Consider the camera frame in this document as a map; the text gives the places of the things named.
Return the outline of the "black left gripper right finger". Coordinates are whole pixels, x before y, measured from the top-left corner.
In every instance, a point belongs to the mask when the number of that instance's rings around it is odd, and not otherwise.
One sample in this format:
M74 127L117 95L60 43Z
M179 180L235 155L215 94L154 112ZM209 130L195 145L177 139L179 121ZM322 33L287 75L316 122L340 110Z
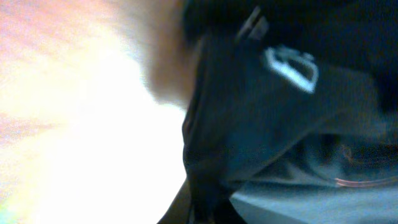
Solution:
M229 200L221 202L214 211L216 224L246 224Z

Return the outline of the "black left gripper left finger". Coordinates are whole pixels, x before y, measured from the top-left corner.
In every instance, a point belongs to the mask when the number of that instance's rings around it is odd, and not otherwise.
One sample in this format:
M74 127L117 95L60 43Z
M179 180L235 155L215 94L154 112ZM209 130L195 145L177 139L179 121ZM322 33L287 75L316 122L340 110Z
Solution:
M194 224L194 208L190 183L185 179L170 207L157 224Z

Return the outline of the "black orange-patterned jersey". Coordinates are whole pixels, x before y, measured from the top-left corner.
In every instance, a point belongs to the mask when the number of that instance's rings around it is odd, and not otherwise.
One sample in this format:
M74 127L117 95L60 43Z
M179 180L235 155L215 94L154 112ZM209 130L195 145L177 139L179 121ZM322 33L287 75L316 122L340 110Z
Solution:
M397 222L397 2L185 1L195 223Z

